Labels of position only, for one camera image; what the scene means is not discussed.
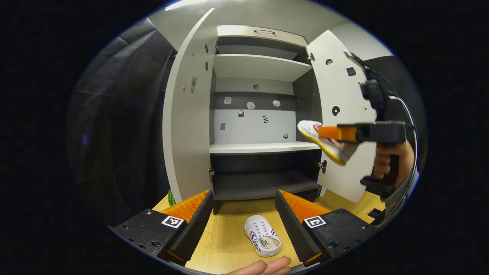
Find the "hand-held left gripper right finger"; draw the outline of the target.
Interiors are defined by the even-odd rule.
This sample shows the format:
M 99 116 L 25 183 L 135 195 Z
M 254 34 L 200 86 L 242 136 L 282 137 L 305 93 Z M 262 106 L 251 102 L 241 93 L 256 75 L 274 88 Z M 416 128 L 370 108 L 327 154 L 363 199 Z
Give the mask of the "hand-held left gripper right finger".
M 339 257 L 379 231 L 346 209 L 329 211 L 281 189 L 275 207 L 305 267 Z

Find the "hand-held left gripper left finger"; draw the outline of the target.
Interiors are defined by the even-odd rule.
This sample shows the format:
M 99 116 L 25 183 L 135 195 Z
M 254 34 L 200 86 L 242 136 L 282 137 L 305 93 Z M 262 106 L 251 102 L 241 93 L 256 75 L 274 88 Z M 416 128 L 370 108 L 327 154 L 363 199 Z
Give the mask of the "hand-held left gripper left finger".
M 142 251 L 184 266 L 201 240 L 213 203 L 213 192 L 206 190 L 162 211 L 145 209 L 112 229 Z

